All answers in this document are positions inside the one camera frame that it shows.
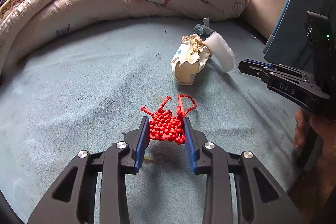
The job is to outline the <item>person's right hand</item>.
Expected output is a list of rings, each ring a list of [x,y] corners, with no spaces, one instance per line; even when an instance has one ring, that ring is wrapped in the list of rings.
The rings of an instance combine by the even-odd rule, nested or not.
[[[322,186],[335,186],[335,111],[311,114],[300,108],[295,114],[293,147],[297,165],[305,172],[317,169]]]

